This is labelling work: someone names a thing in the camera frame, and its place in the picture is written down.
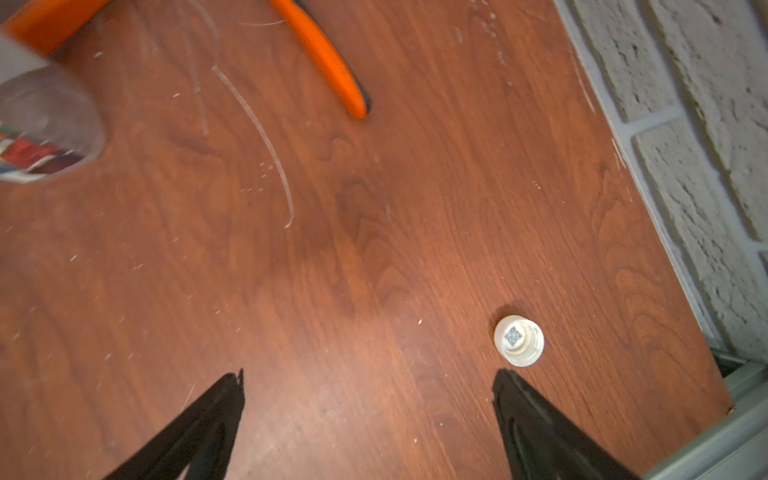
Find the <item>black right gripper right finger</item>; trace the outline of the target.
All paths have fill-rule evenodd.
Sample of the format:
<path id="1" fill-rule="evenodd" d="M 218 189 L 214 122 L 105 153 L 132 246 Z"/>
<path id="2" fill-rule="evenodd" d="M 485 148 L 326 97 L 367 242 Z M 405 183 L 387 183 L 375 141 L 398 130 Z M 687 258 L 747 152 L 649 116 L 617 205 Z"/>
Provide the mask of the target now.
<path id="1" fill-rule="evenodd" d="M 497 371 L 493 393 L 514 479 L 637 477 L 514 371 Z"/>

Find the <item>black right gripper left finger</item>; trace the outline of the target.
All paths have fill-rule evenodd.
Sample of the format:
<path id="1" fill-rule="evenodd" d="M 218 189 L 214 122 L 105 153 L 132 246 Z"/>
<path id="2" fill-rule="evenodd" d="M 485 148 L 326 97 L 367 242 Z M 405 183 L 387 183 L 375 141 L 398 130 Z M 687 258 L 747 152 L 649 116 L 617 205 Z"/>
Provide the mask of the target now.
<path id="1" fill-rule="evenodd" d="M 223 375 L 107 477 L 223 479 L 244 406 L 244 372 Z"/>

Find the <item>small white bottle cap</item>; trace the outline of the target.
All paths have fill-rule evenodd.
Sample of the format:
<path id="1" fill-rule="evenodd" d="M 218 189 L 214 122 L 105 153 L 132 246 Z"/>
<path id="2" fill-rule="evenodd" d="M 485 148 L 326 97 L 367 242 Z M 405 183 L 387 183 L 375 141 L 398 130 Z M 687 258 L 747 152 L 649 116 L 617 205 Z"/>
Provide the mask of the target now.
<path id="1" fill-rule="evenodd" d="M 514 367 L 529 367 L 543 354 L 545 338 L 538 324 L 520 315 L 502 318 L 494 329 L 497 351 Z"/>

